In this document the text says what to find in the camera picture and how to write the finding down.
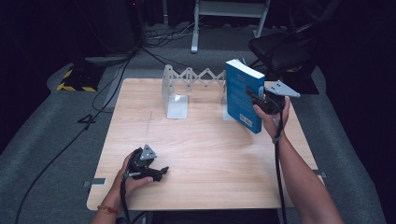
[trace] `wooden tabletop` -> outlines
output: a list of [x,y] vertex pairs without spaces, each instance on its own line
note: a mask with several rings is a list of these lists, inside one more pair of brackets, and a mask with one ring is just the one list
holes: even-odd
[[[158,157],[153,169],[169,166],[161,182],[138,189],[131,210],[236,209],[280,207],[274,145],[265,130],[254,134],[237,121],[223,120],[219,85],[194,85],[187,119],[167,119],[162,80],[123,81],[87,206],[96,210],[124,158],[145,144]],[[318,169],[301,125],[290,107],[285,132],[312,169]],[[285,195],[287,206],[292,206]]]

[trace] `black chair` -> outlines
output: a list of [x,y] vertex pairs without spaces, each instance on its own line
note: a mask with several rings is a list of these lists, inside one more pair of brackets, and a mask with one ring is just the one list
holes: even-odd
[[307,72],[308,74],[298,75],[299,81],[304,81],[311,76],[316,66],[314,55],[316,43],[331,23],[330,20],[314,21],[291,32],[279,31],[251,39],[248,47],[258,59],[249,67],[264,65],[267,80],[278,80],[296,75],[303,71],[305,65],[310,64],[312,68]]

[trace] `blue book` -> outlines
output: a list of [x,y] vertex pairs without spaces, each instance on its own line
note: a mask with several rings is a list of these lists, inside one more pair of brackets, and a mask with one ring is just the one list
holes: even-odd
[[228,61],[225,68],[228,114],[252,132],[261,132],[262,119],[254,111],[247,90],[263,97],[265,75],[236,59]]

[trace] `red bracelet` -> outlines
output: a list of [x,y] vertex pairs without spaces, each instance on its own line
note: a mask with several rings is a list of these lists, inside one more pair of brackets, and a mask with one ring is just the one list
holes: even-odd
[[118,209],[114,209],[114,208],[103,206],[103,205],[98,205],[98,209],[102,209],[102,210],[107,211],[108,213],[114,213],[116,215],[118,215],[120,213],[120,210],[118,210]]

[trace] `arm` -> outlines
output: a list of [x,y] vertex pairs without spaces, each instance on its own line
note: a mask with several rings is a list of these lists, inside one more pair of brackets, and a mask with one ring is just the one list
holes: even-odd
[[[253,107],[262,118],[265,130],[274,138],[274,116],[265,114],[257,105]],[[284,126],[289,118],[289,108],[290,99],[287,97],[283,111]],[[289,196],[303,223],[343,223],[329,192],[300,157],[283,131],[279,141],[279,160]]]
[[[121,208],[121,198],[120,198],[120,183],[122,180],[122,174],[125,171],[125,168],[128,164],[128,160],[131,157],[132,154],[130,154],[128,157],[125,158],[124,163],[122,165],[122,168],[119,170],[119,172],[116,175],[116,178],[114,179],[113,185],[110,188],[110,191],[108,192],[107,196],[103,199],[101,205],[114,208],[114,209],[120,209]],[[144,185],[147,185],[148,183],[152,182],[152,177],[145,177],[142,179],[134,180],[133,178],[128,178],[125,183],[125,188],[126,188],[126,195],[125,197],[129,197],[132,195],[132,193],[139,187],[142,187]],[[109,224],[109,223],[116,223],[117,219],[117,214],[115,213],[110,213],[102,209],[98,209],[96,212],[95,216],[93,217],[91,224]]]

